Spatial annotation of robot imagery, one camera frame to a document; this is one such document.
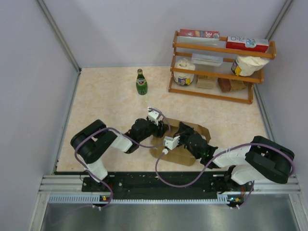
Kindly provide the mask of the brown cardboard box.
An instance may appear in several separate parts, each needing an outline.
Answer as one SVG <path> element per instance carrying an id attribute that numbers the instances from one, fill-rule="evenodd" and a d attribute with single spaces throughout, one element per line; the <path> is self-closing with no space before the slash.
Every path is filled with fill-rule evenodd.
<path id="1" fill-rule="evenodd" d="M 211 159 L 217 147 L 209 144 L 208 128 L 171 118 L 163 119 L 163 123 L 166 130 L 163 137 L 151 140 L 151 145 L 162 144 L 150 150 L 154 158 L 166 152 L 162 160 L 184 166 L 192 166 L 196 160 L 204 165 Z"/>

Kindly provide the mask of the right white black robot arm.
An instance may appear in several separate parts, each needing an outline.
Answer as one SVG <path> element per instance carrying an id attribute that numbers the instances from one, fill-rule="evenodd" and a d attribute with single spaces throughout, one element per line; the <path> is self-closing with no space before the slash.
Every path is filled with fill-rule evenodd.
<path id="1" fill-rule="evenodd" d="M 262 136 L 255 136 L 247 145 L 222 149 L 209 145 L 200 133 L 180 122 L 173 138 L 207 168 L 227 167 L 219 192 L 236 191 L 262 179 L 286 184 L 293 170 L 294 152 Z"/>

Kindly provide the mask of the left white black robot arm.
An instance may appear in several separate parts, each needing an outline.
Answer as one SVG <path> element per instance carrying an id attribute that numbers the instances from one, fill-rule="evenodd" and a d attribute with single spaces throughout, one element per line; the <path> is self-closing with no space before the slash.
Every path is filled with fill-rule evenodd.
<path id="1" fill-rule="evenodd" d="M 137 150 L 140 142 L 146 138 L 161 138 L 166 131 L 171 131 L 170 124 L 165 124 L 162 120 L 151 121 L 149 117 L 137 119 L 124 134 L 114 128 L 108 128 L 97 119 L 73 136 L 70 144 L 82 158 L 80 162 L 93 178 L 92 185 L 97 190 L 104 191 L 109 186 L 109 179 L 101 156 L 109 147 L 130 154 Z"/>

